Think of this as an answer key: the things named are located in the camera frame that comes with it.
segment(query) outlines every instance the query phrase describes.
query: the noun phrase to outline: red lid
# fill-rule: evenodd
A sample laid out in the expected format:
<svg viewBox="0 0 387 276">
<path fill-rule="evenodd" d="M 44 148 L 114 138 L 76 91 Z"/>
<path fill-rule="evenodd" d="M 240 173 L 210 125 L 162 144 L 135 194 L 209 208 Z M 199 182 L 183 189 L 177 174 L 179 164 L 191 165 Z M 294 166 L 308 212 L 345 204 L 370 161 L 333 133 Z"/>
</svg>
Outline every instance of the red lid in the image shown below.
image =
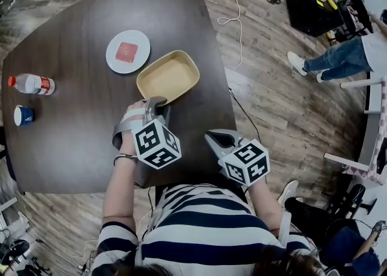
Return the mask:
<svg viewBox="0 0 387 276">
<path fill-rule="evenodd" d="M 8 78 L 8 86 L 9 87 L 14 87 L 16 85 L 16 77 L 15 76 L 10 76 Z"/>
</svg>

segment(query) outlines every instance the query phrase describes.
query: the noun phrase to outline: striped shirt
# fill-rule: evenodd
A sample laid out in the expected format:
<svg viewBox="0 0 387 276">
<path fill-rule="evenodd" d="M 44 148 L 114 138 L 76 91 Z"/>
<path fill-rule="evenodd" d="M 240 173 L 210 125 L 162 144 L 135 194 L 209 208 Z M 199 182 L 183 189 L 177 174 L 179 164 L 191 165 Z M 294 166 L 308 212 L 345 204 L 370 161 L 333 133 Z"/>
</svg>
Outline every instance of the striped shirt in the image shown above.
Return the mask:
<svg viewBox="0 0 387 276">
<path fill-rule="evenodd" d="M 234 193 L 210 184 L 166 188 L 142 241 L 127 226 L 103 225 L 92 276 L 115 274 L 114 263 L 158 264 L 173 275 L 251 275 L 260 251 L 275 246 L 310 254 L 304 235 L 291 232 L 286 247 Z"/>
</svg>

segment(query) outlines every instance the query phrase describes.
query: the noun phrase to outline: dark wooden table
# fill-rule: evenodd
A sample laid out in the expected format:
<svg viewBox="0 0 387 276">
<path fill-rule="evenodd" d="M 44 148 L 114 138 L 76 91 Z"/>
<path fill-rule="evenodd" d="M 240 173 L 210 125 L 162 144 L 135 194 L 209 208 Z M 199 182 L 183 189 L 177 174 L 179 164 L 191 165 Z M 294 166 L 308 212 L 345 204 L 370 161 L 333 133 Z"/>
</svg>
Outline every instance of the dark wooden table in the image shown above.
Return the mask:
<svg viewBox="0 0 387 276">
<path fill-rule="evenodd" d="M 235 120 L 204 0 L 83 0 L 40 26 L 4 61 L 2 112 L 20 190 L 105 191 L 117 154 L 113 127 L 126 107 L 141 99 L 136 86 L 140 70 L 118 75 L 105 60 L 110 40 L 130 29 L 142 31 L 151 42 L 145 66 L 184 50 L 200 70 L 199 83 L 172 103 L 169 128 L 180 139 L 182 159 L 159 171 L 139 163 L 137 182 L 164 185 L 218 173 L 204 133 L 235 129 Z M 19 73 L 53 78 L 56 91 L 38 96 L 8 87 L 8 76 Z M 16 105 L 32 107 L 35 123 L 17 127 Z"/>
</svg>

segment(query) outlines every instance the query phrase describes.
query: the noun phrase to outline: plastic bottle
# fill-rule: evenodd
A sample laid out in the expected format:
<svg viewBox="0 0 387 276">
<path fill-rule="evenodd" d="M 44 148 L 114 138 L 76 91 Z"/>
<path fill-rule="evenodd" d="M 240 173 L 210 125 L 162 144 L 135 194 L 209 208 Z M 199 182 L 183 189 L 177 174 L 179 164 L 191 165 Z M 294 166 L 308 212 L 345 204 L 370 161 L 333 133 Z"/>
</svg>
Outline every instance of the plastic bottle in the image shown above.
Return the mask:
<svg viewBox="0 0 387 276">
<path fill-rule="evenodd" d="M 28 94 L 50 95 L 54 92 L 55 82 L 50 78 L 32 74 L 20 74 L 8 78 L 8 86 Z"/>
</svg>

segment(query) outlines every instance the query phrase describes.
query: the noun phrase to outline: wooden floor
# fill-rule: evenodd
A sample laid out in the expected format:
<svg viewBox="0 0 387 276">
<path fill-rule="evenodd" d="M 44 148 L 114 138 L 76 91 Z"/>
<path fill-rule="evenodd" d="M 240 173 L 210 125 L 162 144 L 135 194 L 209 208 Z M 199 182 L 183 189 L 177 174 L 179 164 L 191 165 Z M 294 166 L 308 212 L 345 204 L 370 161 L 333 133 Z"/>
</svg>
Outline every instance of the wooden floor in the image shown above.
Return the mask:
<svg viewBox="0 0 387 276">
<path fill-rule="evenodd" d="M 3 0 L 8 11 L 11 0 Z M 0 60 L 23 38 L 50 17 L 79 0 L 16 0 L 0 18 Z M 305 36 L 289 25 L 285 4 L 266 0 L 239 0 L 243 23 L 243 63 L 239 62 L 239 24 L 217 24 L 220 16 L 235 17 L 235 0 L 206 0 L 223 56 L 230 87 L 259 129 L 269 150 L 272 172 L 268 184 L 278 196 L 285 184 L 300 181 L 299 195 L 323 205 L 322 191 L 334 191 L 338 167 L 323 160 L 324 152 L 352 159 L 358 146 L 360 116 L 365 90 L 341 90 L 340 80 L 318 84 L 314 75 L 302 77 L 289 66 L 286 52 L 306 58 L 323 53 L 324 37 Z M 363 79 L 360 74 L 355 79 Z M 233 103 L 238 130 L 253 138 L 256 133 L 239 106 Z M 103 194 L 18 194 L 4 160 L 0 162 L 1 202 L 17 195 L 15 207 L 31 224 L 31 235 L 47 245 L 34 243 L 34 252 L 55 275 L 77 275 L 71 256 L 83 255 L 86 240 L 95 240 L 100 229 Z M 147 190 L 136 190 L 135 218 L 149 210 Z M 140 231 L 146 227 L 144 219 Z M 88 243 L 86 255 L 95 249 Z M 84 264 L 86 258 L 74 258 Z"/>
</svg>

